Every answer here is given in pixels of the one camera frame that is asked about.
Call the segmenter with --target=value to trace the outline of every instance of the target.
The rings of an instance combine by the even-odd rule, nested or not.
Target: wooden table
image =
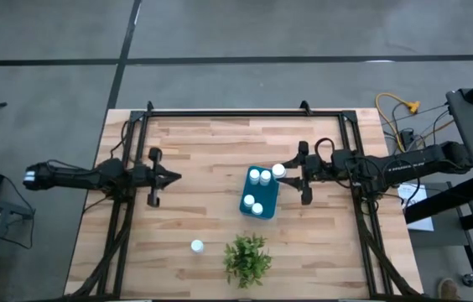
[[[375,109],[356,109],[365,153],[387,155]],[[97,163],[119,141],[130,110],[107,115]],[[160,207],[147,206],[148,188],[136,199],[122,298],[149,299],[336,299],[368,296],[350,191],[335,182],[312,184],[314,200],[300,204],[299,192],[281,185],[275,217],[261,221],[238,210],[247,168],[271,167],[291,159],[298,141],[313,145],[332,138],[341,146],[333,117],[151,118],[149,147],[159,147],[166,169],[183,175],[161,191]],[[331,152],[320,147],[323,158]],[[86,206],[103,196],[90,192]],[[90,209],[81,221],[65,292],[78,289],[101,258],[111,201]],[[386,253],[401,275],[422,291],[408,229],[395,198],[380,201],[379,219]],[[266,237],[273,257],[263,286],[237,289],[227,284],[222,259],[236,234]],[[200,239],[205,252],[194,255]],[[375,275],[379,276],[374,259]],[[113,285],[110,273],[108,288]]]

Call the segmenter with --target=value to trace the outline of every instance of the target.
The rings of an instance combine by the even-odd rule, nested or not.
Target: potted plant
[[[233,246],[226,244],[226,257],[223,263],[226,265],[227,283],[231,278],[239,279],[238,288],[247,289],[248,286],[262,285],[259,279],[271,267],[272,257],[268,256],[259,248],[264,247],[266,238],[241,237],[236,235]]]

